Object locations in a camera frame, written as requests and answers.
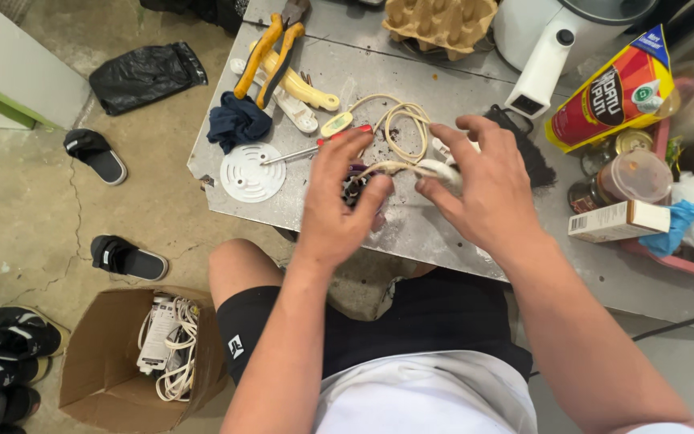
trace person's left hand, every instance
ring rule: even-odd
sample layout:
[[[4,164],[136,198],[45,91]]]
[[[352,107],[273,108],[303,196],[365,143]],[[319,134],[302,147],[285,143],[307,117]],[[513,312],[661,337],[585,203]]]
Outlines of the person's left hand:
[[[392,179],[383,174],[371,177],[354,210],[342,201],[341,194],[350,162],[373,137],[372,132],[353,128],[323,144],[312,160],[296,257],[334,270],[369,234],[376,210],[392,193]]]

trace pliers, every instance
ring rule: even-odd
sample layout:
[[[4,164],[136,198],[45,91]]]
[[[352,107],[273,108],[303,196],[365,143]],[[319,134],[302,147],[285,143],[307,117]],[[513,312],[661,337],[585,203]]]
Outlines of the pliers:
[[[280,39],[280,35],[285,32],[283,46],[280,48],[280,57],[275,64],[275,69],[267,74],[267,80],[264,86],[261,87],[258,98],[256,98],[256,105],[262,110],[269,104],[272,92],[278,86],[280,80],[282,80],[285,72],[288,70],[288,65],[291,63],[291,48],[294,40],[304,35],[302,20],[309,9],[309,0],[288,0],[285,2],[282,15],[278,13],[272,14],[272,25],[264,32],[261,40],[251,52],[243,75],[235,85],[235,97],[238,100],[245,98],[245,94],[247,94],[248,88],[253,83],[256,69],[261,64],[261,60],[264,59],[265,55],[272,49],[272,46]]]

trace screwdriver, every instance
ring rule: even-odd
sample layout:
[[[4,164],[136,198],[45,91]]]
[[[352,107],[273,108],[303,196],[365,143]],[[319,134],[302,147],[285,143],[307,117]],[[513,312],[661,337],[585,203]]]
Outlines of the screwdriver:
[[[368,132],[368,131],[371,131],[371,125],[367,123],[366,125],[361,125],[360,127],[357,127],[357,129],[361,130],[361,131]],[[336,133],[327,139],[318,139],[318,146],[308,147],[307,149],[303,149],[301,151],[296,151],[296,152],[291,153],[291,154],[283,155],[282,157],[273,158],[272,160],[267,160],[267,161],[265,161],[259,165],[268,166],[269,164],[274,164],[277,162],[286,162],[286,161],[292,160],[293,158],[296,158],[296,157],[314,154],[323,145],[323,143],[325,143],[327,141],[332,141],[332,140],[338,138],[339,136],[342,136],[342,134],[344,134],[346,132],[347,131],[342,131],[341,133]]]

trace metal rod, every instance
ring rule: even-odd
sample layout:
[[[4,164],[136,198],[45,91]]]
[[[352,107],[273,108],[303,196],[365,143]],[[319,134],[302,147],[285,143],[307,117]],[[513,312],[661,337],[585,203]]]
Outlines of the metal rod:
[[[268,166],[269,164],[274,164],[277,162],[286,162],[286,161],[291,160],[291,159],[296,158],[296,157],[301,157],[301,156],[307,155],[307,154],[313,154],[317,150],[318,150],[317,146],[308,147],[307,149],[302,149],[301,151],[296,151],[292,154],[287,154],[287,155],[283,155],[282,157],[277,157],[277,158],[273,158],[272,160],[267,160],[265,162],[262,162],[259,165],[260,166]]]

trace stainless steel table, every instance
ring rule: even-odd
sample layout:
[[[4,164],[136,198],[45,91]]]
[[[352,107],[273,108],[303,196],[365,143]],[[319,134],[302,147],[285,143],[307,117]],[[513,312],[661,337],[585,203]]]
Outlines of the stainless steel table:
[[[249,44],[258,40],[265,29],[257,24],[256,17],[282,9],[283,3],[283,0],[251,1],[245,15],[246,23],[237,34],[230,59],[247,58]],[[303,48],[295,54],[292,68],[310,74],[316,88],[340,98],[339,111],[314,111],[321,124],[359,98],[376,93],[392,94],[400,100],[418,103],[433,121],[453,124],[460,114],[485,113],[492,104],[503,104],[517,78],[495,52],[478,54],[465,66],[427,63],[424,58],[416,59],[416,55],[404,53],[404,49],[394,46],[386,31],[378,27],[381,9],[320,0],[312,0],[312,6],[305,22],[307,35],[300,45]],[[268,14],[264,22],[268,23]],[[220,95],[231,90],[236,81],[237,76],[227,62],[210,107],[218,105]],[[253,86],[250,93],[255,95],[257,91],[258,87]],[[560,104],[564,99],[563,95],[555,95],[553,103]],[[387,106],[381,101],[369,102],[355,110],[353,124],[376,123],[386,110]],[[283,154],[312,146],[318,138],[317,133],[297,130],[274,104],[267,108],[267,113],[272,116],[274,125],[263,141]],[[401,120],[397,126],[400,129],[397,142],[419,150],[418,133],[411,121]],[[195,178],[207,176],[215,180],[205,189],[209,208],[285,229],[298,229],[310,161],[305,158],[288,162],[285,183],[271,199],[255,204],[238,202],[220,185],[218,174],[224,154],[217,144],[207,142],[208,130],[206,116],[188,166]],[[572,212],[567,206],[566,191],[582,177],[579,162],[545,140],[541,121],[536,123],[535,130],[532,137],[535,144],[558,173],[554,188],[536,194],[535,207],[540,221],[560,243],[594,295],[605,306],[621,311],[675,322],[694,317],[694,276],[633,256],[615,245],[595,245],[567,237],[567,219]],[[374,145],[364,155],[367,164],[385,160],[391,154],[381,134],[376,137]],[[429,156],[434,152],[429,149]],[[486,252],[463,240],[438,210],[414,191],[415,181],[410,173],[395,177],[396,193],[386,207],[387,223],[363,246],[505,280],[502,270]]]

